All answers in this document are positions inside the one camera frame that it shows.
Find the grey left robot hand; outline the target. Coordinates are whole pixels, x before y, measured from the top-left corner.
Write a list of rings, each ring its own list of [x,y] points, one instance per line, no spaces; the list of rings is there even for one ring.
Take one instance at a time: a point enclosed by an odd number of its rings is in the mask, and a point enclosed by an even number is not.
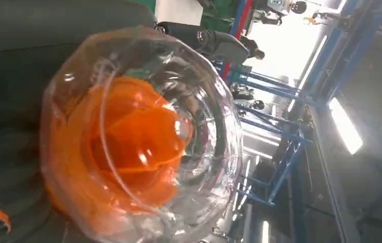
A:
[[[43,89],[78,45],[92,34],[135,26],[233,63],[248,55],[229,34],[159,23],[147,6],[132,1],[0,1],[0,130],[36,130]]]

